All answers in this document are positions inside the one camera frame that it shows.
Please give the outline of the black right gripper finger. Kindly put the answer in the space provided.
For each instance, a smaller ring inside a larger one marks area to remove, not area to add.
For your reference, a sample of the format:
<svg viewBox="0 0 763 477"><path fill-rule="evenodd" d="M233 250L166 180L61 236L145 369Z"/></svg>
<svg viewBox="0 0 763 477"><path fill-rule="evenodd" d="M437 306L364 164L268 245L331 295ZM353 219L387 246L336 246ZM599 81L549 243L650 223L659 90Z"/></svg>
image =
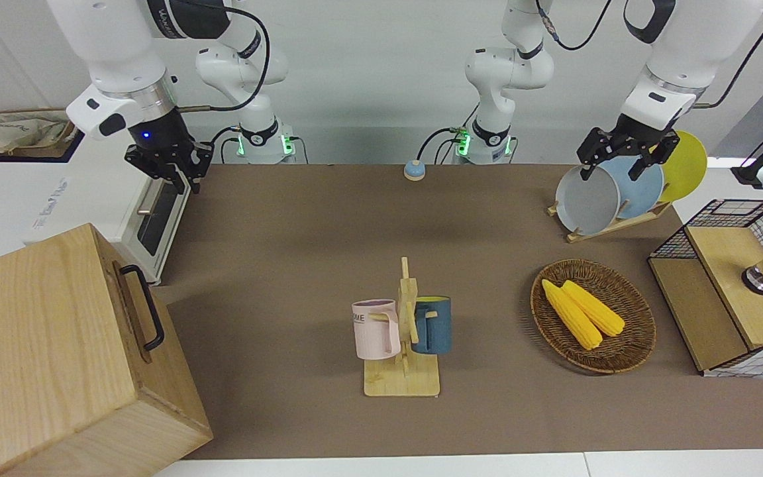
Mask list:
<svg viewBox="0 0 763 477"><path fill-rule="evenodd" d="M125 160L152 179L169 182L177 194L184 193L184 181L176 165L164 161L158 152L141 147L128 147L125 151Z"/></svg>
<svg viewBox="0 0 763 477"><path fill-rule="evenodd" d="M201 188L200 181L207 174L214 157L214 142L191 140L190 146L189 159L185 163L185 176L191 186L191 192L198 194Z"/></svg>

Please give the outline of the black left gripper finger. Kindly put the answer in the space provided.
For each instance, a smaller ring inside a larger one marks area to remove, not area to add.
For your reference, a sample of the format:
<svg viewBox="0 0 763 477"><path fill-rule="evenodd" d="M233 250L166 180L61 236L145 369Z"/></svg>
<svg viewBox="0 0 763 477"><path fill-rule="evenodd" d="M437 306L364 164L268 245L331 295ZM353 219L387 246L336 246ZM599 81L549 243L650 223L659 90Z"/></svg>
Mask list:
<svg viewBox="0 0 763 477"><path fill-rule="evenodd" d="M576 157L582 165L582 181L588 181L599 164L617 157L618 153L620 148L613 144L611 133L601 128L591 128L576 149Z"/></svg>
<svg viewBox="0 0 763 477"><path fill-rule="evenodd" d="M630 155L635 154L638 157L628 172L630 180L637 181L642 173L653 165L664 165L679 142L680 138L676 132L666 132L660 142L654 145L651 142L630 139L628 151Z"/></svg>

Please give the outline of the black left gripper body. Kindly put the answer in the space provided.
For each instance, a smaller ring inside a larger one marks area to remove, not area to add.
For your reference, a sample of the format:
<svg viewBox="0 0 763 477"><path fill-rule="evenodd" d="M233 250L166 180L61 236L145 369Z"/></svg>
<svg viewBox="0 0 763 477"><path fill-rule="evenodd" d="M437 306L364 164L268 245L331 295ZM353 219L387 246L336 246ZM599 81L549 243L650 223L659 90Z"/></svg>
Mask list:
<svg viewBox="0 0 763 477"><path fill-rule="evenodd" d="M654 147L657 147L669 132L670 127L658 130L630 117L630 115L621 113L613 129L615 141L613 149L615 152L627 153L631 150L639 150L641 146L644 146L652 154Z"/></svg>

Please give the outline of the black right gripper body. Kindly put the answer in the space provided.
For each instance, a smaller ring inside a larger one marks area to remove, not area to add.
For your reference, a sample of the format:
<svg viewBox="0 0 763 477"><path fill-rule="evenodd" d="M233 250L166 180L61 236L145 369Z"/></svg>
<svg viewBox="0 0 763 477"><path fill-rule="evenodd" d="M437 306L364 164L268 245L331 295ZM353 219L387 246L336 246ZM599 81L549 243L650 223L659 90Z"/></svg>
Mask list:
<svg viewBox="0 0 763 477"><path fill-rule="evenodd" d="M191 164L193 139L178 109L129 127L128 133L135 142L128 149L128 161L136 167L156 167L170 162L181 167Z"/></svg>

